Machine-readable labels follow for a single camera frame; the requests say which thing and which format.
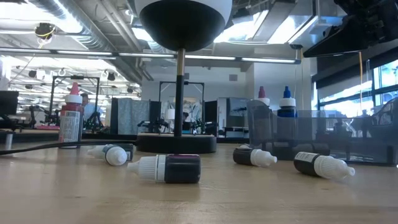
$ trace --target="wooden table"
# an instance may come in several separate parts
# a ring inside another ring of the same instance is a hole
[[[299,174],[291,162],[237,165],[234,147],[201,157],[197,185],[143,182],[86,149],[2,157],[0,223],[398,222],[395,167],[355,166],[354,177],[332,181]]]

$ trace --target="black cable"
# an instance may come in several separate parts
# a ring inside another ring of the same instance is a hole
[[[103,146],[107,144],[133,144],[135,145],[135,141],[80,141],[80,142],[63,142],[63,143],[52,143],[45,144],[41,146],[30,147],[27,149],[16,149],[16,150],[6,150],[0,151],[0,156],[20,153],[20,152],[29,152],[40,149],[50,149],[53,147],[70,147],[70,146]]]

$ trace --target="blue bottle cap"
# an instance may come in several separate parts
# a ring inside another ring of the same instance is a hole
[[[290,98],[292,95],[290,94],[290,90],[288,86],[285,86],[285,91],[284,91],[284,98]]]

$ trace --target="black monitor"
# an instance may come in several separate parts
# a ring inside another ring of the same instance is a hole
[[[17,114],[18,96],[18,91],[0,91],[0,114]]]

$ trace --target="white label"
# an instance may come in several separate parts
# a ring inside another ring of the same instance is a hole
[[[75,142],[79,140],[80,112],[66,111],[60,117],[60,141]]]
[[[315,154],[315,153],[299,152],[299,153],[297,153],[297,155],[294,159],[300,160],[300,161],[305,161],[305,162],[312,162],[313,158],[317,155],[318,154]]]

